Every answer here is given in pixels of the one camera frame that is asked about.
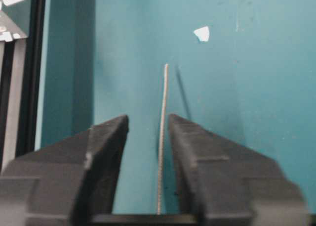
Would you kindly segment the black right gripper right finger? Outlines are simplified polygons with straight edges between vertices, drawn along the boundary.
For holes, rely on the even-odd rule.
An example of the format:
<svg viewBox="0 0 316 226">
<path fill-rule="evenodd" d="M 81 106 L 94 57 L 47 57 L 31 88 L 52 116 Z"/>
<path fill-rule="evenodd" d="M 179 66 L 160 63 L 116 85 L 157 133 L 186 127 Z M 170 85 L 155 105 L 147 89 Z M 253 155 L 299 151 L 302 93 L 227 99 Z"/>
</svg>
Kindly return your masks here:
<svg viewBox="0 0 316 226">
<path fill-rule="evenodd" d="M 179 210 L 201 226 L 306 226 L 300 188 L 271 157 L 168 117 Z"/>
</svg>

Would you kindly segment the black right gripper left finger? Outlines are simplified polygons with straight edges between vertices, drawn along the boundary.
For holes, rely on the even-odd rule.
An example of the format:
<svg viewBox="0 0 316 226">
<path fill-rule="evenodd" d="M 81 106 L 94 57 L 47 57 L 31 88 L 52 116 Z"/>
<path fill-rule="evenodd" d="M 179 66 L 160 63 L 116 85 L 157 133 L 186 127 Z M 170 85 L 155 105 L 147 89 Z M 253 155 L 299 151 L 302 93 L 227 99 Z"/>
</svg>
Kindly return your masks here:
<svg viewBox="0 0 316 226">
<path fill-rule="evenodd" d="M 11 160 L 0 175 L 3 226 L 84 226 L 112 212 L 128 117 Z"/>
</svg>

